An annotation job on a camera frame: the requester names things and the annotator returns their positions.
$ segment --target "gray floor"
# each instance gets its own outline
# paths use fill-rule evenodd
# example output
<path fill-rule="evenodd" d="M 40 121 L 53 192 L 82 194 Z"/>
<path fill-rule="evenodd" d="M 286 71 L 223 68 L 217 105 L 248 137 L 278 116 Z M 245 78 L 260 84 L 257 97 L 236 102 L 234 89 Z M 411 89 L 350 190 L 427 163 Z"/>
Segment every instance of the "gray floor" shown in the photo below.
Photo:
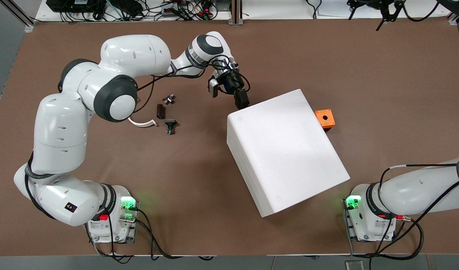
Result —
<path fill-rule="evenodd" d="M 29 12 L 33 15 L 36 10 L 32 9 Z M 0 5 L 0 95 L 24 36 L 23 29 L 23 25 Z M 0 270 L 85 270 L 88 268 L 92 270 L 344 270 L 346 260 L 358 259 L 321 256 L 313 260 L 302 256 L 278 256 L 274 260 L 272 256 L 225 256 L 209 262 L 198 258 L 178 260 L 161 258 L 153 262 L 148 257 L 136 257 L 127 265 L 120 265 L 110 258 L 99 256 L 28 256 L 0 257 Z M 363 261 L 365 269 L 368 269 L 368 260 Z M 459 270 L 459 255 L 420 255 L 409 261 L 377 258 L 373 260 L 372 268 L 375 270 Z"/>

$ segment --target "green led indicator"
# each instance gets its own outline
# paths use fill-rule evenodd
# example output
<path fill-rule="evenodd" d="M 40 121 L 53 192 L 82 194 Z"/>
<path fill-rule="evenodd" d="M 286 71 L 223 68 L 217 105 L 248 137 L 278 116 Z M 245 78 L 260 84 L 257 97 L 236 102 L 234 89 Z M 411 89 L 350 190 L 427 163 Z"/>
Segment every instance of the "green led indicator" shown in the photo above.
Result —
<path fill-rule="evenodd" d="M 348 206 L 348 210 L 353 210 L 358 208 L 358 203 L 361 201 L 360 195 L 351 195 L 346 198 L 346 205 Z"/>
<path fill-rule="evenodd" d="M 121 206 L 129 208 L 133 207 L 136 204 L 136 200 L 131 196 L 123 196 L 121 197 Z"/>

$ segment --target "orange block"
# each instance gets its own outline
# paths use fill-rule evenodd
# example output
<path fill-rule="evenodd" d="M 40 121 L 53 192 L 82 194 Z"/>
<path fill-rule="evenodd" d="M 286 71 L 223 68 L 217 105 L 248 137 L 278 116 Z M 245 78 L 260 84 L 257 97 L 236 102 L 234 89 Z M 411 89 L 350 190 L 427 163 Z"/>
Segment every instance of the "orange block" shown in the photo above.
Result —
<path fill-rule="evenodd" d="M 321 127 L 325 130 L 328 130 L 334 127 L 334 125 L 336 125 L 336 122 L 334 122 L 333 113 L 331 112 L 331 109 L 321 109 L 319 111 L 315 111 L 315 115 L 316 118 L 318 118 Z"/>

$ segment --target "white box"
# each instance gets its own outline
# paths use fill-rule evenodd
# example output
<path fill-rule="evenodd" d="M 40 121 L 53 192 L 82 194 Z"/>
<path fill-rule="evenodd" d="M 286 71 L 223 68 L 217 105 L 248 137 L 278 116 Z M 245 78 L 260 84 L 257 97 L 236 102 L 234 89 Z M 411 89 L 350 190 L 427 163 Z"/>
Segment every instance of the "white box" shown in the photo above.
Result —
<path fill-rule="evenodd" d="M 228 115 L 227 144 L 261 217 L 349 179 L 301 89 Z"/>

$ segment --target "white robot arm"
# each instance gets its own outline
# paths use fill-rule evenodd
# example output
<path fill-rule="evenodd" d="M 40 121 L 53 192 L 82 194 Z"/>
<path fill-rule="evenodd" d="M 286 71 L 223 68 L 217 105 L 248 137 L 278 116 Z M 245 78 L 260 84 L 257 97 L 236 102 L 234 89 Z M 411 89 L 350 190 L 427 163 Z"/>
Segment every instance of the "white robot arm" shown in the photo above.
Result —
<path fill-rule="evenodd" d="M 387 231 L 391 241 L 396 227 L 396 215 L 414 215 L 425 212 L 445 191 L 459 183 L 459 158 L 401 174 L 381 184 L 360 184 L 346 199 L 350 226 L 358 241 L 380 241 Z M 396 165 L 390 169 L 415 167 Z M 459 208 L 459 185 L 452 188 L 428 212 Z"/>
<path fill-rule="evenodd" d="M 33 154 L 16 172 L 15 185 L 47 216 L 71 226 L 87 222 L 98 242 L 110 242 L 111 235 L 114 242 L 123 242 L 128 222 L 134 222 L 128 208 L 135 206 L 135 200 L 129 191 L 80 181 L 71 173 L 84 160 L 87 125 L 94 114 L 111 122 L 126 120 L 135 110 L 135 77 L 193 78 L 210 65 L 219 68 L 216 79 L 224 77 L 224 82 L 237 85 L 232 94 L 238 108 L 248 106 L 237 64 L 218 32 L 197 36 L 175 60 L 162 39 L 148 34 L 108 39 L 99 64 L 73 60 L 62 72 L 60 93 L 39 104 Z"/>

